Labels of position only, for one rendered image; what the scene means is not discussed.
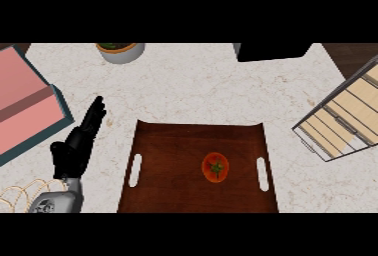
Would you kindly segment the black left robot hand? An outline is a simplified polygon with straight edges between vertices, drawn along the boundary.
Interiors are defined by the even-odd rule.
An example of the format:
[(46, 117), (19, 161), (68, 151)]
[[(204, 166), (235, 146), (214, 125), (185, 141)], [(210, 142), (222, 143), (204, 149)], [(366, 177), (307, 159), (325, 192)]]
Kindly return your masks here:
[(104, 97), (98, 96), (86, 112), (81, 125), (73, 129), (64, 142), (56, 141), (50, 145), (55, 179), (80, 178), (84, 174), (105, 115)]

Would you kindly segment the brown wooden tray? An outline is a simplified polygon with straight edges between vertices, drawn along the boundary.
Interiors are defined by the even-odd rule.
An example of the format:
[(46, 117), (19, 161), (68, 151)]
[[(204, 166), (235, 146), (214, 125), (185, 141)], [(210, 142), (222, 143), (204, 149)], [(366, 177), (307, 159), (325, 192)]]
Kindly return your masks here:
[[(207, 180), (201, 163), (219, 152), (229, 161), (223, 182)], [(260, 187), (257, 162), (269, 160), (265, 127), (232, 125), (136, 124), (130, 158), (141, 159), (136, 185), (124, 185), (118, 211), (263, 212), (278, 211), (275, 187)]]

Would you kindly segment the orange can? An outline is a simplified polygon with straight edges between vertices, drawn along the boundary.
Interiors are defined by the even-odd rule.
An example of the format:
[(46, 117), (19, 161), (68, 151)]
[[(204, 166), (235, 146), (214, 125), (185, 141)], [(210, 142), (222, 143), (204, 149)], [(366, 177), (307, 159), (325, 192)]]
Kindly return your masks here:
[(229, 161), (225, 155), (219, 152), (208, 153), (201, 163), (201, 170), (210, 182), (223, 182), (229, 173)]

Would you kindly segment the pink and teal open box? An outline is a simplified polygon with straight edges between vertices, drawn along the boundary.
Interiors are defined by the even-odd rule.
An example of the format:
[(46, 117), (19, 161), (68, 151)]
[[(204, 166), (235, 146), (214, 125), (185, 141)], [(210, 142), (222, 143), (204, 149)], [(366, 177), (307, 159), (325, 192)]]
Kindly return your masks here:
[(73, 123), (59, 88), (9, 45), (0, 50), (0, 167)]

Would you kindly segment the white plant pot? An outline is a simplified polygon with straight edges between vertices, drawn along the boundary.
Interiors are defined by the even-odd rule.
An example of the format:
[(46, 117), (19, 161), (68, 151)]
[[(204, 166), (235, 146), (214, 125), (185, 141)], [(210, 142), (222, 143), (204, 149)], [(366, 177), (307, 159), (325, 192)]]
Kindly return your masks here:
[(96, 44), (104, 59), (112, 64), (126, 64), (133, 62), (143, 54), (145, 44), (132, 43), (123, 48), (107, 49)]

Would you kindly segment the black appliance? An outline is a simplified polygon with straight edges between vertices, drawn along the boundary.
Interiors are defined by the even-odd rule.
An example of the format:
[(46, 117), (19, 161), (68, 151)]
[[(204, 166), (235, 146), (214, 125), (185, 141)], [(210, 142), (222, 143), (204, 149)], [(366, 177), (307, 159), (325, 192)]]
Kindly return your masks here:
[(265, 61), (303, 57), (310, 43), (235, 43), (239, 62)]

